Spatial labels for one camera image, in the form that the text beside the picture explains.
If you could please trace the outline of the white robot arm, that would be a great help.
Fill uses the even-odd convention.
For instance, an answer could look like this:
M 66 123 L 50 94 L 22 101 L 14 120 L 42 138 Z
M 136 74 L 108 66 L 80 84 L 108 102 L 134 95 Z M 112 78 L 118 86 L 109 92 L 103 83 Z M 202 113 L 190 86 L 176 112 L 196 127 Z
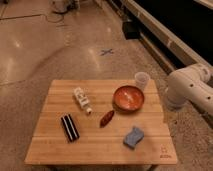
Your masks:
M 210 78 L 210 69 L 202 63 L 171 72 L 164 95 L 166 107 L 176 111 L 191 101 L 204 111 L 202 117 L 213 129 L 213 87 L 208 85 Z

